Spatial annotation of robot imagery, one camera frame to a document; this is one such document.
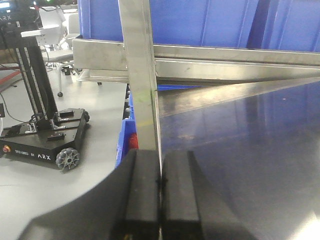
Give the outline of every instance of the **grey floor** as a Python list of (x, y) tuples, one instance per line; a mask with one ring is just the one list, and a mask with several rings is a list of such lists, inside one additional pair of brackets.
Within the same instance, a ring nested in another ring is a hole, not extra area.
[[(59, 98), (57, 72), (54, 69), (48, 74), (59, 110), (84, 108), (90, 114), (80, 151), (82, 163), (63, 174), (50, 165), (31, 164), (22, 157), (0, 158), (0, 240), (17, 239), (30, 219), (76, 199), (115, 167), (126, 85), (98, 86), (95, 82), (78, 82), (74, 76), (62, 76), (64, 95)], [(15, 85), (2, 94), (11, 115), (29, 120), (33, 112), (24, 83)], [(3, 119), (4, 127), (17, 123), (8, 115)]]

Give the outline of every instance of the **metal rod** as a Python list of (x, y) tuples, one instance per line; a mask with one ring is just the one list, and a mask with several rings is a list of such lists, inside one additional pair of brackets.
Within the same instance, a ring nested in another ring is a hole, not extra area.
[(118, 0), (139, 148), (159, 150), (158, 96), (149, 0)]

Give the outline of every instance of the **red floor line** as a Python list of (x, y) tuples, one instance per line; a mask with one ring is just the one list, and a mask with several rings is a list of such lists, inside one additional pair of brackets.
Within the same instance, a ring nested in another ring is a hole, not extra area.
[(15, 71), (11, 74), (9, 74), (8, 76), (5, 76), (4, 78), (0, 79), (0, 84), (5, 83), (6, 81), (12, 79), (13, 77), (19, 75), (21, 72), (20, 71)]

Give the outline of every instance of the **metal sheet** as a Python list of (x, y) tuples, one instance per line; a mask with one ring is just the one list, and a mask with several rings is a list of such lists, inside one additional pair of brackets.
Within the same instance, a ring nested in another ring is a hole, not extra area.
[(118, 0), (139, 148), (158, 150), (158, 96), (149, 0)]
[[(204, 98), (198, 89), (161, 92), (160, 103), (171, 102), (159, 108), (162, 153), (194, 151), (212, 187), (259, 240), (319, 239), (320, 82), (266, 92), (248, 83), (238, 96), (228, 87), (218, 96), (203, 89)], [(187, 92), (198, 104), (185, 111)]]
[(83, 69), (76, 79), (81, 82), (129, 83), (127, 71)]
[(317, 52), (154, 45), (154, 54), (157, 58), (320, 66)]
[(320, 77), (320, 69), (311, 66), (222, 62), (208, 60), (156, 60), (156, 74), (177, 82), (259, 82)]
[(75, 38), (72, 40), (74, 65), (83, 69), (127, 70), (122, 42)]
[[(76, 38), (73, 40), (72, 44), (74, 58), (79, 66), (85, 65), (85, 68), (101, 68), (103, 70), (106, 66), (111, 65), (116, 69), (125, 70), (126, 54), (122, 42)], [(159, 59), (171, 58), (320, 66), (320, 53), (317, 52), (157, 44), (155, 44), (153, 48), (154, 56)]]
[[(75, 65), (109, 72), (101, 82), (125, 80), (126, 54), (121, 42), (74, 39)], [(158, 82), (171, 84), (234, 84), (320, 76), (320, 54), (271, 50), (155, 45)]]

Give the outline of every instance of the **blue crate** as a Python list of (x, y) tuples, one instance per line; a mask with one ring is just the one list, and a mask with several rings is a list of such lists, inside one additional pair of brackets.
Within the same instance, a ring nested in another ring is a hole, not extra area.
[(121, 132), (119, 133), (119, 140), (116, 146), (116, 162), (117, 167), (122, 159), (127, 155), (129, 151), (129, 138), (132, 134), (136, 133), (136, 122), (133, 119), (122, 120)]
[(247, 47), (320, 52), (320, 1), (260, 0)]
[[(247, 46), (259, 0), (150, 0), (153, 41)], [(84, 39), (122, 41), (118, 0), (78, 0)]]

